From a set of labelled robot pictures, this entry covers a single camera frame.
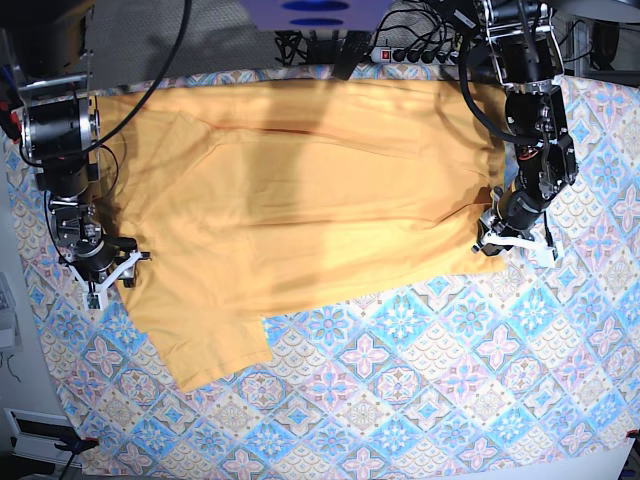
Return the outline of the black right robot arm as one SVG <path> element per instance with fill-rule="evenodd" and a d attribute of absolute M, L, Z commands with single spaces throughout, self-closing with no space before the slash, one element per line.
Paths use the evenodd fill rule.
<path fill-rule="evenodd" d="M 1 128 L 34 168 L 44 195 L 50 238 L 83 290 L 103 293 L 115 282 L 136 284 L 138 262 L 150 259 L 135 239 L 112 236 L 95 217 L 91 187 L 100 178 L 99 154 L 159 87 L 181 47 L 192 4 L 184 2 L 180 27 L 160 72 L 132 110 L 111 131 L 100 132 L 91 74 L 73 72 L 87 54 L 91 1 L 4 1 L 1 33 Z"/>

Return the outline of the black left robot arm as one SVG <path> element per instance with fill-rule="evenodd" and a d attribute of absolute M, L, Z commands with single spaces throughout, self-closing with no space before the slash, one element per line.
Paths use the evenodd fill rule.
<path fill-rule="evenodd" d="M 461 92 L 489 133 L 513 145 L 518 171 L 509 186 L 493 189 L 492 204 L 478 220 L 472 250 L 496 256 L 518 247 L 556 259 L 559 249 L 552 235 L 537 241 L 531 233 L 578 174 L 562 90 L 555 82 L 564 65 L 553 31 L 553 10 L 542 1 L 477 1 L 474 6 L 478 23 L 464 34 L 459 51 Z M 478 107 L 470 92 L 467 57 L 477 36 L 483 36 L 505 89 L 504 127 Z"/>

